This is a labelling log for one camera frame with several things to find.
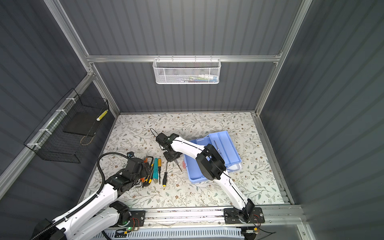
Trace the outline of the clear handle screwdriver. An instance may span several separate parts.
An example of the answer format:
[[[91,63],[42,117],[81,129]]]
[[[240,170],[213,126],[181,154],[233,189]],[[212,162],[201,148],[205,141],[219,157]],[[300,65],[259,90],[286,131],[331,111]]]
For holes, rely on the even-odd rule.
[[[181,171],[181,173],[183,173],[183,169],[181,168],[178,160],[175,160],[175,163],[177,164],[177,166],[178,166],[179,170]]]

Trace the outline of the white blue tool box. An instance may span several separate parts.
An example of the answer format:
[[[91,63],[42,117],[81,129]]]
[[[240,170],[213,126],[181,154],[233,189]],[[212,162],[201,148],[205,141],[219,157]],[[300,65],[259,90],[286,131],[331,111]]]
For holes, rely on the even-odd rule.
[[[213,145],[225,161],[228,173],[237,172],[242,169],[242,160],[227,131],[212,133],[204,138],[190,140],[190,142],[202,146],[206,146],[207,144]],[[192,184],[207,181],[207,178],[201,173],[195,159],[184,155],[184,164],[186,166],[188,178]]]

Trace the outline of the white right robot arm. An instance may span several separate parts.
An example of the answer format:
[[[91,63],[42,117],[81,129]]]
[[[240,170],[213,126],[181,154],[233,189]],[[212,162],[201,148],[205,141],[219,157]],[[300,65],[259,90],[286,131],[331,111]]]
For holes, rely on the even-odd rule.
[[[231,179],[224,159],[213,145],[197,145],[177,134],[166,136],[164,133],[154,133],[154,135],[156,142],[165,151],[164,156],[168,162],[175,161],[182,154],[194,158],[204,177],[217,183],[228,195],[232,205],[238,211],[239,220],[242,223],[251,221],[250,217],[255,204],[243,194]]]

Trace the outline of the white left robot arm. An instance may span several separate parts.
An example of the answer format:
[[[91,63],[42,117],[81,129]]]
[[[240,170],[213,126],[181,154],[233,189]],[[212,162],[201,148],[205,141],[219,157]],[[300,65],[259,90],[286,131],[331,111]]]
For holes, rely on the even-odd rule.
[[[102,177],[99,189],[80,204],[52,221],[40,221],[32,234],[33,240],[89,240],[105,229],[117,225],[129,230],[139,227],[130,208],[118,198],[143,178],[151,175],[151,166],[142,159],[125,156],[127,165],[108,179],[97,161]]]

